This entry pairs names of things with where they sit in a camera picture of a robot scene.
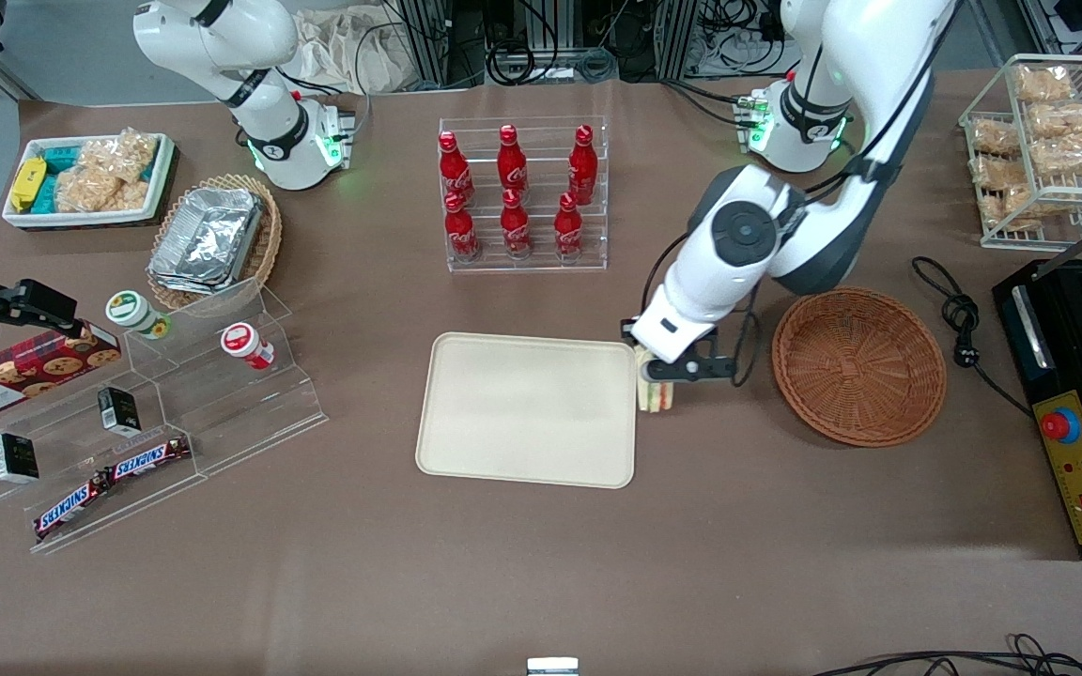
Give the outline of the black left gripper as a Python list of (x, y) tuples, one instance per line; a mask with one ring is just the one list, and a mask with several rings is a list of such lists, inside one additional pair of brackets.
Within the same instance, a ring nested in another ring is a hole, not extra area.
[(704, 380), (733, 380), (738, 373), (735, 358), (720, 352), (720, 330), (712, 329), (679, 354), (673, 362), (657, 358), (654, 352), (639, 352), (642, 384), (674, 384)]

